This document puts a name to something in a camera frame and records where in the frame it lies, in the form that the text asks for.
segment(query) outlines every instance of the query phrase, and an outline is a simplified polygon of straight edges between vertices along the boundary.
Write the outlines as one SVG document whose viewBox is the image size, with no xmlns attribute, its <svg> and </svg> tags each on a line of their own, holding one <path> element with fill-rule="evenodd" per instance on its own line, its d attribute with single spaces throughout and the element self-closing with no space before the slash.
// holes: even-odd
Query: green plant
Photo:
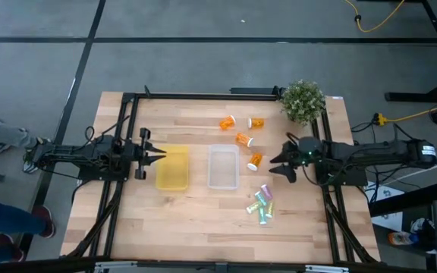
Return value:
<svg viewBox="0 0 437 273">
<path fill-rule="evenodd" d="M 279 101 L 288 118 L 302 125 L 315 120 L 325 110 L 325 96 L 318 84 L 306 80 L 291 83 Z"/>
</svg>

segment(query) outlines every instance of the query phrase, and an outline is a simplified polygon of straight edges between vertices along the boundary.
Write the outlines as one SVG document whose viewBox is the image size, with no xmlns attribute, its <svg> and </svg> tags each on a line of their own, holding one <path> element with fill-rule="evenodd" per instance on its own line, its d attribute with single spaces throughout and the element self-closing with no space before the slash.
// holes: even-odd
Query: red shoe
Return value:
<svg viewBox="0 0 437 273">
<path fill-rule="evenodd" d="M 55 235 L 56 229 L 55 225 L 53 224 L 52 213 L 49 209 L 47 209 L 45 206 L 37 206 L 33 208 L 31 214 L 33 216 L 43 219 L 46 223 L 45 230 L 41 234 L 39 234 L 41 237 L 48 239 Z"/>
<path fill-rule="evenodd" d="M 13 238 L 7 234 L 0 234 L 0 247 L 8 246 L 11 248 L 11 262 L 24 261 L 24 252 L 14 244 Z"/>
</svg>

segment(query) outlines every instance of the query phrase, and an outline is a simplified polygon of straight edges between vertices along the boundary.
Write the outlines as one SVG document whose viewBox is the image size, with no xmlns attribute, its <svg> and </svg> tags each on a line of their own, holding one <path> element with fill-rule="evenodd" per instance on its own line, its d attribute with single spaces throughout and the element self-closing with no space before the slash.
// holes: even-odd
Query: black cable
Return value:
<svg viewBox="0 0 437 273">
<path fill-rule="evenodd" d="M 379 191 L 379 187 L 380 187 L 380 186 L 381 186 L 381 185 L 382 185 L 382 184 L 383 184 L 387 179 L 389 179 L 392 175 L 394 175 L 396 172 L 400 171 L 400 170 L 403 169 L 403 168 L 406 168 L 406 167 L 404 167 L 404 165 L 400 165 L 400 166 L 397 167 L 396 169 L 391 170 L 392 173 L 390 173 L 389 175 L 383 175 L 385 178 L 382 179 L 382 180 L 380 181 L 380 183 L 376 184 L 375 192 L 374 192 L 374 194 L 372 195 L 372 199 L 370 200 L 369 204 L 373 204 L 373 203 L 377 200 L 377 193 L 378 193 L 378 191 Z M 402 183 L 403 183 L 403 184 L 410 185 L 410 186 L 414 186 L 414 187 L 419 187 L 419 186 L 414 185 L 414 184 L 409 184 L 409 183 L 405 183 L 405 182 L 402 182 Z"/>
<path fill-rule="evenodd" d="M 350 159 L 350 157 L 352 157 L 354 154 L 358 153 L 358 152 L 362 152 L 362 151 L 366 151 L 366 150 L 371 150 L 371 149 L 389 149 L 389 147 L 383 147 L 383 148 L 364 148 L 364 149 L 358 149 L 357 151 L 352 152 L 345 160 L 344 160 L 344 164 L 341 166 L 340 170 L 332 177 L 330 177 L 325 183 L 320 184 L 320 186 L 326 186 L 330 184 L 330 181 L 335 181 L 335 179 L 337 179 L 337 177 L 343 172 L 343 170 L 349 166 L 351 166 L 351 164 L 348 164 L 348 159 Z"/>
<path fill-rule="evenodd" d="M 72 192 L 72 204 L 74 203 L 74 199 L 75 199 L 75 193 L 77 193 L 77 191 L 85 184 L 89 183 L 90 180 L 86 180 L 86 181 L 82 181 L 82 183 L 80 185 L 78 185 L 77 187 L 75 187 L 74 191 Z"/>
<path fill-rule="evenodd" d="M 368 171 L 369 173 L 373 173 L 373 174 L 375 174 L 375 172 L 374 171 L 371 171 L 371 170 L 367 170 L 367 169 L 365 169 L 366 171 Z M 380 175 L 382 175 L 383 177 L 386 177 L 386 179 L 387 178 L 389 178 L 387 175 L 385 175 L 384 173 L 388 173 L 388 172 L 391 172 L 391 171 L 397 171 L 396 169 L 392 169 L 392 170 L 388 170 L 388 171 L 382 171 L 382 172 L 379 172 L 379 174 Z M 408 185 L 408 186 L 412 186 L 412 187 L 416 187 L 416 188 L 418 188 L 418 189 L 420 189 L 421 187 L 420 186 L 418 186 L 418 185 L 416 185 L 416 184 L 411 184 L 411 183 L 407 183 L 407 182 L 403 182 L 403 181 L 400 181 L 400 180 L 396 180 L 398 183 L 401 183 L 401 184 L 405 184 L 405 185 Z"/>
<path fill-rule="evenodd" d="M 410 134 L 406 133 L 406 131 L 404 129 L 401 128 L 401 126 L 394 124 L 394 127 L 396 127 L 397 129 L 399 129 L 400 132 L 402 132 L 404 135 L 406 135 L 406 137 L 409 137 L 410 139 L 414 139 L 413 137 L 410 136 Z"/>
<path fill-rule="evenodd" d="M 364 125 L 364 124 L 366 124 L 365 127 L 363 127 L 362 129 L 355 130 L 355 128 L 357 128 L 357 127 L 359 127 L 359 126 L 361 126 L 361 125 Z M 372 126 L 372 125 L 373 125 L 373 122 L 372 122 L 372 121 L 370 121 L 370 122 L 363 122 L 363 123 L 361 123 L 361 124 L 358 124 L 358 125 L 353 126 L 352 128 L 350 128 L 350 131 L 351 131 L 352 133 L 358 133 L 358 132 L 361 132 L 361 131 L 367 129 L 368 127 L 370 127 L 370 126 Z"/>
<path fill-rule="evenodd" d="M 311 184 L 313 184 L 313 185 L 315 185 L 315 186 L 321 186 L 321 185 L 319 185 L 318 183 L 315 183 L 315 181 L 311 180 L 311 179 L 308 177 L 307 171 L 304 169 L 304 165 L 301 165 L 301 167 L 302 167 L 302 169 L 303 169 L 304 177 L 306 177 L 307 180 L 308 180 Z"/>
<path fill-rule="evenodd" d="M 62 174 L 62 173 L 59 173 L 59 172 L 57 172 L 57 171 L 49 171 L 49 170 L 46 170 L 46 169 L 44 169 L 44 168 L 41 168 L 40 170 L 42 170 L 42 171 L 46 171 L 46 172 L 51 173 L 51 174 L 58 174 L 58 175 L 65 176 L 65 177 L 69 177 L 69 178 L 80 179 L 80 178 L 78 178 L 78 177 L 75 177 L 75 176 L 72 176 L 72 175 L 69 175 L 69 174 Z"/>
<path fill-rule="evenodd" d="M 428 112 L 428 117 L 429 117 L 429 119 L 431 120 L 431 122 L 434 123 L 434 124 L 436 124 L 436 122 L 432 119 L 431 113 L 432 113 L 432 110 L 433 110 L 434 108 L 436 108 L 436 107 L 437 107 L 437 105 L 434 105 L 433 107 L 431 107 L 431 108 L 429 109 L 429 112 Z"/>
<path fill-rule="evenodd" d="M 392 169 L 387 170 L 387 171 L 371 171 L 371 170 L 369 170 L 368 168 L 365 168 L 365 171 L 368 171 L 368 172 L 371 173 L 371 174 L 378 173 L 378 174 L 382 175 L 383 177 L 386 177 L 385 174 L 390 173 L 391 171 L 395 171 L 395 170 L 397 170 L 399 167 L 400 167 L 400 166 L 397 166 L 396 168 L 392 168 Z"/>
<path fill-rule="evenodd" d="M 360 186 L 355 186 L 355 187 L 365 196 L 365 199 L 367 199 L 367 203 L 369 203 L 369 197 L 367 196 L 365 191 Z"/>
<path fill-rule="evenodd" d="M 300 141 L 300 138 L 297 137 L 297 136 L 295 136 L 295 135 L 293 135 L 292 133 L 287 132 L 287 133 L 286 133 L 286 136 L 288 137 L 288 139 L 289 139 L 289 140 L 290 140 L 294 145 L 296 145 L 296 142 L 299 142 L 299 141 Z"/>
<path fill-rule="evenodd" d="M 103 138 L 104 138 L 105 133 L 114 129 L 116 126 L 118 126 L 118 124 L 125 122 L 129 117 L 130 117 L 130 115 L 123 118 L 122 121 L 118 121 L 118 122 L 114 123 L 112 126 L 110 126 L 109 128 L 105 129 L 102 133 L 100 133 L 100 136 L 98 136 L 96 138 L 96 141 L 93 145 L 101 143 Z M 95 133 L 96 133 L 96 129 L 93 126 L 87 126 L 87 128 L 85 128 L 85 131 L 83 132 L 83 135 L 86 139 L 86 142 L 82 146 L 76 148 L 74 151 L 78 151 L 80 149 L 83 149 L 87 144 L 91 143 Z"/>
<path fill-rule="evenodd" d="M 376 131 L 373 129 L 373 124 L 370 125 L 370 128 L 372 128 L 373 142 L 374 142 L 374 143 L 377 143 L 377 139 L 376 139 Z"/>
<path fill-rule="evenodd" d="M 375 202 L 373 200 L 377 200 L 377 193 L 379 192 L 379 187 L 380 187 L 379 173 L 376 172 L 376 187 L 374 188 L 372 198 L 370 198 L 369 200 L 369 205 Z"/>
</svg>

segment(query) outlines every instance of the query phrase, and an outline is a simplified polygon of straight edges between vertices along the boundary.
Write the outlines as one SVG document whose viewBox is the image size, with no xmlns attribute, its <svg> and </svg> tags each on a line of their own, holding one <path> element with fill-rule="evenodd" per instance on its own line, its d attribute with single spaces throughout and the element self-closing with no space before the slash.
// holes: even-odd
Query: black metal frame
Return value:
<svg viewBox="0 0 437 273">
<path fill-rule="evenodd" d="M 211 100 L 217 99 L 217 100 L 245 100 L 245 101 L 276 101 L 278 99 L 277 95 L 254 95 L 254 94 L 237 94 L 237 95 L 233 95 L 233 94 L 193 94 L 193 93 L 191 93 L 191 94 L 180 94 L 180 93 L 154 93 L 154 94 L 152 94 L 148 90 L 147 86 L 145 87 L 145 90 L 146 90 L 145 93 L 124 93 L 123 94 L 118 121 L 124 117 L 127 103 L 129 103 L 129 102 L 133 103 L 133 108 L 132 108 L 131 114 L 130 114 L 128 129 L 126 132 L 126 138 L 128 138 L 128 139 L 132 137 L 134 124 L 135 124 L 136 119 L 137 119 L 137 108 L 138 108 L 138 103 L 139 103 L 140 99 L 211 99 Z M 326 139 L 332 140 L 332 135 L 331 135 L 330 128 L 329 128 L 328 115 L 326 113 L 323 113 L 322 121 L 323 121 L 322 122 L 323 123 L 323 130 L 325 131 Z M 119 128 L 116 128 L 116 134 L 115 134 L 116 136 L 121 135 L 121 128 L 122 128 L 122 126 L 120 126 Z M 316 121 L 312 123 L 312 128 L 313 128 L 313 135 L 315 137 L 319 137 L 319 128 L 318 128 L 318 124 L 316 123 Z M 321 171 L 320 171 L 319 173 L 317 173 L 317 176 L 318 175 L 323 176 L 324 174 L 321 173 Z M 108 192 L 105 191 L 105 189 L 108 189 L 108 187 L 106 185 L 107 185 L 107 181 L 105 182 L 105 184 L 103 186 L 102 198 L 101 198 L 101 201 L 99 204 L 99 208 L 105 207 L 105 202 L 106 202 L 105 197 L 108 195 Z M 118 203 L 121 200 L 123 186 L 124 186 L 124 181 L 117 181 L 115 196 L 113 197 L 113 199 L 116 198 L 116 202 L 118 202 Z M 329 195 L 330 193 L 329 193 L 328 188 L 323 188 L 322 192 L 323 192 L 323 197 L 324 197 L 323 201 L 325 203 L 325 213 L 326 213 L 327 225 L 328 225 L 328 230 L 329 230 L 329 239 L 330 239 L 330 246 L 331 246 L 331 250 L 332 250 L 332 259 L 333 259 L 333 262 L 336 263 L 336 262 L 340 262 L 341 260 L 340 260 L 340 253 L 339 253 L 339 249 L 338 249 L 338 242 L 337 242 L 336 233 L 335 233 L 335 223 L 334 223 L 334 219 L 333 219 L 332 215 L 327 211 L 327 202 L 326 202 L 326 198 L 325 198 L 325 195 L 326 194 Z M 340 186 L 335 187 L 335 194 L 336 194 L 336 199 L 337 199 L 338 211 L 339 211 L 341 217 L 346 221 L 347 215 L 346 215 L 346 211 L 345 211 L 345 207 L 344 207 L 344 200 L 343 200 L 343 196 L 341 194 L 341 187 Z M 110 219 L 109 226 L 108 226 L 108 233 L 106 235 L 106 241 L 105 241 L 105 245 L 104 245 L 104 256 L 106 256 L 106 257 L 109 257 L 111 254 L 112 243 L 113 243 L 114 233 L 115 233 L 115 225 L 117 224 L 117 217 L 118 217 L 118 207 L 112 212 L 111 219 Z M 354 252 L 352 250 L 352 246 L 348 243 L 346 237 L 344 237 L 344 244 L 345 244 L 345 250 L 347 253 L 347 260 L 349 262 L 354 262 Z M 267 268 L 274 269 L 274 264 L 268 264 Z"/>
</svg>

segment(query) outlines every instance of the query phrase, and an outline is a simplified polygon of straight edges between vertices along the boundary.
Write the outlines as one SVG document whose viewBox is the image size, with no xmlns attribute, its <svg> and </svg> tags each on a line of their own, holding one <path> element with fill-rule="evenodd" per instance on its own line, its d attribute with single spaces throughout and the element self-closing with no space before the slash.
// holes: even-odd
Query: wooden table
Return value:
<svg viewBox="0 0 437 273">
<path fill-rule="evenodd" d="M 117 121 L 122 93 L 103 92 L 96 113 L 96 135 Z M 352 143 L 350 125 L 342 98 L 326 99 L 332 138 Z M 270 174 L 269 160 L 279 154 L 290 131 L 299 137 L 312 135 L 311 126 L 290 122 L 277 102 L 140 99 L 134 131 L 152 132 L 151 141 L 188 145 L 189 186 L 183 192 L 155 188 L 155 168 L 147 168 L 146 180 L 130 179 L 124 184 L 111 257 L 114 259 L 160 259 L 229 262 L 332 262 L 322 192 L 301 171 L 297 182 Z M 222 131 L 219 121 L 236 117 L 233 130 Z M 262 130 L 248 130 L 247 118 L 265 118 Z M 209 145 L 234 144 L 243 132 L 254 137 L 251 149 L 240 146 L 240 185 L 237 190 L 207 187 Z M 247 169 L 252 152 L 264 155 L 257 172 Z M 307 169 L 314 179 L 314 169 Z M 260 226 L 258 215 L 245 208 L 255 202 L 254 193 L 268 184 L 274 195 L 275 216 Z M 102 182 L 90 182 L 75 196 L 61 254 L 73 250 L 96 220 Z M 351 230 L 370 255 L 379 259 L 365 196 L 355 187 L 343 187 Z M 102 253 L 104 227 L 98 253 Z M 337 237 L 342 257 L 341 232 Z"/>
</svg>

